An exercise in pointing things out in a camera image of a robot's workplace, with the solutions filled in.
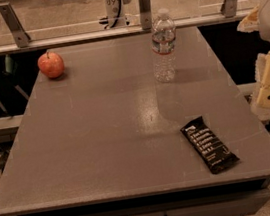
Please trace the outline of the clear plastic water bottle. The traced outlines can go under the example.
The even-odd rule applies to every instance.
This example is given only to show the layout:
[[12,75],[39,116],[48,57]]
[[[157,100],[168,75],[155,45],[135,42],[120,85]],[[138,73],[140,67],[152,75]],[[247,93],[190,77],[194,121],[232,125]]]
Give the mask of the clear plastic water bottle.
[[168,9],[159,9],[152,23],[152,47],[154,76],[159,82],[175,78],[176,27]]

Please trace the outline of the black snack bar wrapper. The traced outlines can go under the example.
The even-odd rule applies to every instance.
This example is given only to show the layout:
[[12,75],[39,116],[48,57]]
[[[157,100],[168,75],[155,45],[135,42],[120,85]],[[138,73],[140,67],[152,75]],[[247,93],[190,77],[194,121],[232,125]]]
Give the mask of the black snack bar wrapper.
[[181,128],[182,134],[201,156],[212,174],[218,174],[235,166],[238,158],[215,135],[200,116]]

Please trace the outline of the red apple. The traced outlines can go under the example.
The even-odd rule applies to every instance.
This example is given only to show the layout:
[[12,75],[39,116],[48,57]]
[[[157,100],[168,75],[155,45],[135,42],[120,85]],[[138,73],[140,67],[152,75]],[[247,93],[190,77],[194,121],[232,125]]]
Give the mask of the red apple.
[[38,58],[37,65],[41,73],[51,79],[62,75],[65,71],[63,58],[55,52],[47,51]]

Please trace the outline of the metal rail bar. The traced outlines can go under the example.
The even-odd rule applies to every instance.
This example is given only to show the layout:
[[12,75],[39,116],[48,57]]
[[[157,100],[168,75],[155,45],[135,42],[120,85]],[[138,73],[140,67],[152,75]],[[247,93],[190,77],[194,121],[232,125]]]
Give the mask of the metal rail bar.
[[[191,26],[200,26],[213,23],[227,22],[228,20],[240,20],[245,16],[247,16],[250,12],[251,12],[250,9],[246,9],[246,10],[239,10],[233,17],[227,17],[219,13],[213,15],[199,16],[196,18],[192,17],[186,19],[179,19],[175,21],[175,26],[178,28],[187,28]],[[143,29],[141,25],[134,25],[132,27],[105,29],[99,32],[92,32],[92,33],[85,32],[79,35],[65,36],[39,41],[32,40],[28,44],[28,46],[25,47],[18,47],[15,44],[0,46],[0,55],[19,53],[20,51],[26,52],[39,49],[53,48],[53,47],[60,48],[66,45],[120,38],[126,35],[133,36],[133,34],[140,35],[146,34],[147,32],[150,32],[150,29]]]

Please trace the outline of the middle metal bracket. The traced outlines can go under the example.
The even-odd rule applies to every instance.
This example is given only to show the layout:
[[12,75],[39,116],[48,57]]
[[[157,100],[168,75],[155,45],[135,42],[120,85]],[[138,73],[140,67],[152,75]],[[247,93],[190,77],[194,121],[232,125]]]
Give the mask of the middle metal bracket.
[[139,16],[142,29],[150,29],[152,26],[152,15],[151,15],[151,2],[150,0],[138,0],[139,3]]

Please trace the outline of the left metal bracket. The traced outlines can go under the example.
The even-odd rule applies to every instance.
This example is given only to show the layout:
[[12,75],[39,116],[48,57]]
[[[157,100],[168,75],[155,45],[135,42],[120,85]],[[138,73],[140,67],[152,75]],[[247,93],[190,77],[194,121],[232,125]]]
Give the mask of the left metal bracket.
[[12,33],[15,44],[19,48],[28,47],[31,38],[24,30],[19,18],[16,15],[16,12],[14,11],[10,3],[2,2],[2,4],[0,4],[0,13],[6,25],[8,26],[9,31]]

